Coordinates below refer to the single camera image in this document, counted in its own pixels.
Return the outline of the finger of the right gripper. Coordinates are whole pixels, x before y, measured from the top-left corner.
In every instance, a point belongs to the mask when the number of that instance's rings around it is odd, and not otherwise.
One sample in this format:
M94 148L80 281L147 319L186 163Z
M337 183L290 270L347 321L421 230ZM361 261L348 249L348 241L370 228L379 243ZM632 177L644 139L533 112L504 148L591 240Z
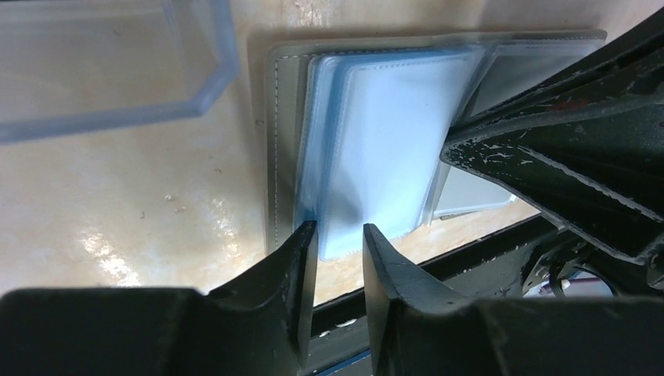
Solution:
M440 158L611 256L663 250L663 13L454 126Z

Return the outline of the grey card holder wallet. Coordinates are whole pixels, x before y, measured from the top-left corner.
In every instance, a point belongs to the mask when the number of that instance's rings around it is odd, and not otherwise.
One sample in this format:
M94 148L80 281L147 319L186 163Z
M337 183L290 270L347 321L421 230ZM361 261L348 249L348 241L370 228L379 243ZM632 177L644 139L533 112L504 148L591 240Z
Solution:
M277 249L291 234L294 222L295 169L305 114L305 90L309 61L326 53L392 52L452 45L456 42L486 42L499 39L552 42L572 40L577 45L601 47L606 31L494 31L371 38L308 38L279 42L265 59L263 89L252 97L263 106L255 110L257 122L265 127L267 201L266 247Z

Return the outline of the clear plastic card box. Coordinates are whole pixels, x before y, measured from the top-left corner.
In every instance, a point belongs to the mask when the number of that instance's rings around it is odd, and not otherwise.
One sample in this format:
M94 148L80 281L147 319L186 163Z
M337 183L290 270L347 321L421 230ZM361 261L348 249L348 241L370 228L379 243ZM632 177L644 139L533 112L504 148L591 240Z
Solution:
M239 69L227 1L4 1L1 141L198 117Z

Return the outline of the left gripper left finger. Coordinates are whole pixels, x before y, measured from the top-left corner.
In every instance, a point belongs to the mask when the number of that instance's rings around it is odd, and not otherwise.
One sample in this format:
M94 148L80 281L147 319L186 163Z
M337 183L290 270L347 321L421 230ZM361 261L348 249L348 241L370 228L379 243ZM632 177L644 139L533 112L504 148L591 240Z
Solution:
M202 294L32 288L1 299L4 375L296 375L308 357L316 223Z

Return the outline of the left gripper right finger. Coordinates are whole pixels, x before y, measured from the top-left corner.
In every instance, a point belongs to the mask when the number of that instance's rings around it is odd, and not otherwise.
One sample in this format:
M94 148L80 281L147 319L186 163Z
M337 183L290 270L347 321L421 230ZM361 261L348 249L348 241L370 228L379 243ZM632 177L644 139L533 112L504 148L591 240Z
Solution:
M463 296L363 227L375 375L660 375L663 300Z

